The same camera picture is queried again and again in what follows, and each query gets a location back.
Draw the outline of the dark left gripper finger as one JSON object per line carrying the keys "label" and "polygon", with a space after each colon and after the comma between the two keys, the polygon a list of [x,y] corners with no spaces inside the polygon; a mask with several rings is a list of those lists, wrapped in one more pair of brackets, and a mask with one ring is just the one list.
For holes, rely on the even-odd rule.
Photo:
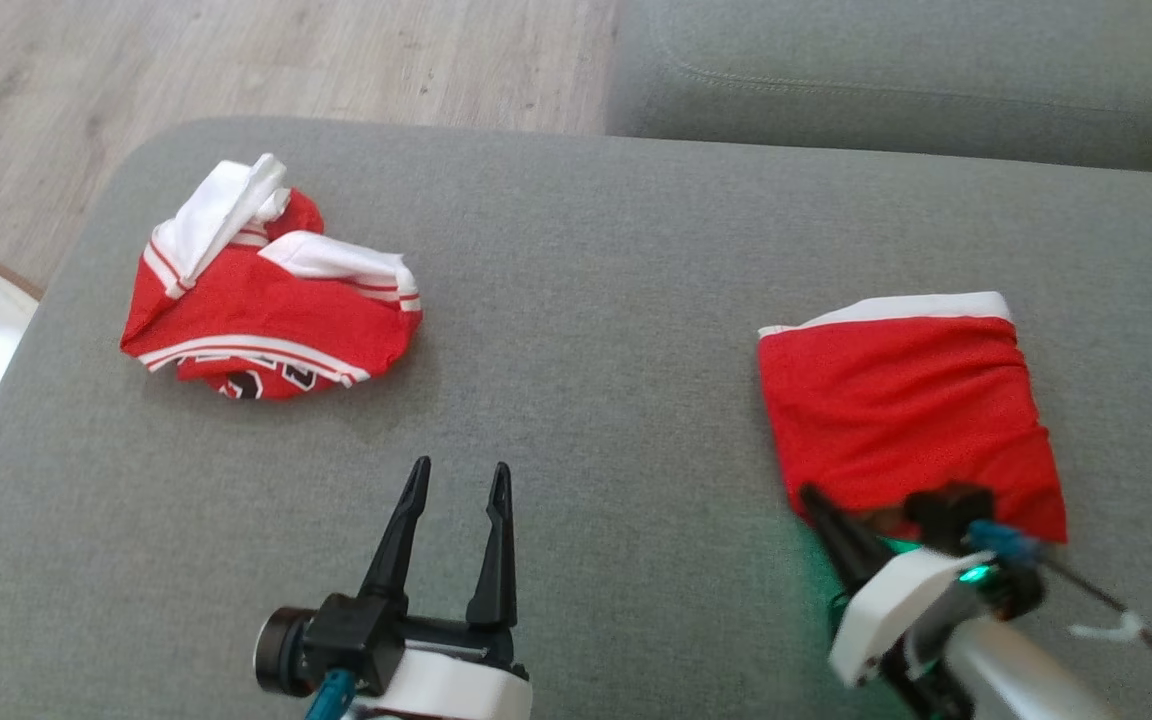
{"label": "dark left gripper finger", "polygon": [[406,606],[406,579],[410,573],[417,523],[429,501],[429,480],[433,461],[417,457],[404,488],[392,511],[387,529],[369,566],[361,597],[379,597]]}
{"label": "dark left gripper finger", "polygon": [[467,623],[484,630],[508,630],[517,624],[517,577],[515,510],[513,510],[511,469],[507,462],[495,465],[486,505],[492,529],[483,556],[473,596],[467,605]]}

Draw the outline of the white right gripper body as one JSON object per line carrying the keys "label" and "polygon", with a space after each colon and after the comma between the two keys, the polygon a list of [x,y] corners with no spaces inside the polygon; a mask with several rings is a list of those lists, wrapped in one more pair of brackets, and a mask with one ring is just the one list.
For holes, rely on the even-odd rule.
{"label": "white right gripper body", "polygon": [[978,617],[1006,623],[1041,602],[1036,568],[988,552],[899,553],[846,596],[829,669],[847,688],[881,680],[918,719],[977,719],[979,703],[948,667],[952,632]]}

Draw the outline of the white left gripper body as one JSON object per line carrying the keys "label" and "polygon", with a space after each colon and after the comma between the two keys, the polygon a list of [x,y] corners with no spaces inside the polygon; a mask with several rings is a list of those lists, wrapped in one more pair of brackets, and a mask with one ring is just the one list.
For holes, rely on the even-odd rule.
{"label": "white left gripper body", "polygon": [[329,594],[262,626],[262,691],[306,698],[306,719],[529,719],[532,687],[506,632],[407,617],[379,597]]}

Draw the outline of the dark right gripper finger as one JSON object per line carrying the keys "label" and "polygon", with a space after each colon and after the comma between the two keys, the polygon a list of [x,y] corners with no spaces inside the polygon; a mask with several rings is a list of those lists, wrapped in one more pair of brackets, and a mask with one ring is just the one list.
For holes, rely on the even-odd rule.
{"label": "dark right gripper finger", "polygon": [[873,530],[833,503],[823,488],[799,488],[799,500],[844,591],[861,591],[897,553]]}

